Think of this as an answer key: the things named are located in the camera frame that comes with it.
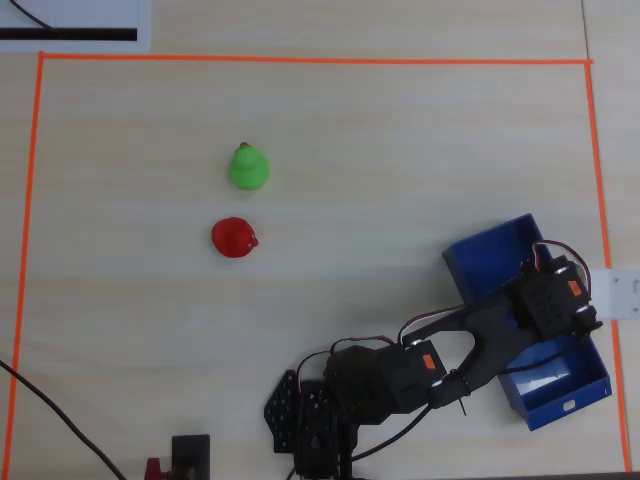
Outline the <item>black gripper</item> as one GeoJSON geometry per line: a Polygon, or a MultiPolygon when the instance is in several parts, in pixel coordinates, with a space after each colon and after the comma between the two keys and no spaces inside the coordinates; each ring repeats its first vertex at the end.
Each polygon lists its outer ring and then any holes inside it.
{"type": "Polygon", "coordinates": [[[563,335],[585,338],[603,325],[577,264],[564,255],[514,279],[512,302],[518,326],[532,330],[539,341],[563,335]]]}

